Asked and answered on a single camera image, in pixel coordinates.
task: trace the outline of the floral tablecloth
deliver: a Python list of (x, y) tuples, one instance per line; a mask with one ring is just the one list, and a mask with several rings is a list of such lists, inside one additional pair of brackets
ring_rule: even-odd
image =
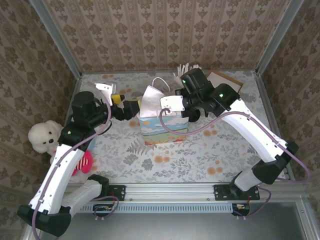
[[(266, 125), (268, 120), (259, 95), (253, 71), (224, 71), (244, 83), (241, 98), (248, 108)], [(80, 91), (99, 92), (88, 83), (117, 83), (117, 93), (126, 99), (142, 96), (155, 77), (167, 81), (172, 89), (178, 86), (170, 72), (89, 74), (82, 76)], [(156, 82), (155, 87), (166, 91), (166, 86)], [(214, 118), (202, 116), (189, 123), (190, 131), (205, 125)], [(239, 171), (250, 168), (259, 161), (251, 145), (224, 121), (206, 130), (188, 136), (186, 141), (145, 146), (137, 117), (129, 121), (112, 119), (112, 128), (96, 138), (92, 150), (91, 172), (78, 173), (70, 183), (83, 183), (90, 174), (109, 178), (111, 183), (192, 183), (229, 182)]]

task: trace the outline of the pink toy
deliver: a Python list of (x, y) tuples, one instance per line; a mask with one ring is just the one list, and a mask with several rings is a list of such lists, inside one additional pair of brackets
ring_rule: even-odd
[(85, 151), (83, 157), (80, 159), (79, 163), (76, 165), (75, 170), (72, 173), (74, 176), (78, 170), (81, 170), (84, 174), (90, 172), (93, 164), (93, 158), (90, 151)]

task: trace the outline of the damask wallpaper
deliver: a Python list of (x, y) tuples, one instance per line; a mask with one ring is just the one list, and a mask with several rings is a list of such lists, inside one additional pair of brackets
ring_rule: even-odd
[[(263, 74), (282, 136), (312, 171), (309, 199), (320, 223), (320, 1), (305, 0)], [(305, 177), (294, 167), (297, 178)]]
[(19, 239), (18, 206), (33, 196), (49, 159), (28, 141), (32, 125), (63, 124), (75, 79), (36, 11), (25, 0), (0, 1), (0, 239)]
[(85, 73), (254, 69), (289, 0), (44, 0)]

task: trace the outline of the teddy bear face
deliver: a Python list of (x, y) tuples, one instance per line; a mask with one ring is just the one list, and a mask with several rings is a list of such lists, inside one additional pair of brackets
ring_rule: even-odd
[(42, 122), (30, 129), (28, 138), (34, 150), (52, 156), (57, 149), (61, 130), (62, 126), (54, 121)]

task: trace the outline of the plush toy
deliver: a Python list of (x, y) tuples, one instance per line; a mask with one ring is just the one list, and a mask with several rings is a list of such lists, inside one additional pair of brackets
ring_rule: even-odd
[[(38, 153), (48, 153), (51, 155), (50, 164), (55, 159), (56, 149), (58, 147), (58, 139), (63, 127), (52, 120), (41, 122), (34, 125), (28, 133), (28, 139), (32, 144), (32, 147)], [(88, 150), (84, 153), (79, 163), (76, 165), (72, 176), (76, 174), (78, 170), (81, 170), (84, 174), (90, 172), (93, 164), (93, 158), (90, 149), (93, 148), (95, 141), (91, 141)]]

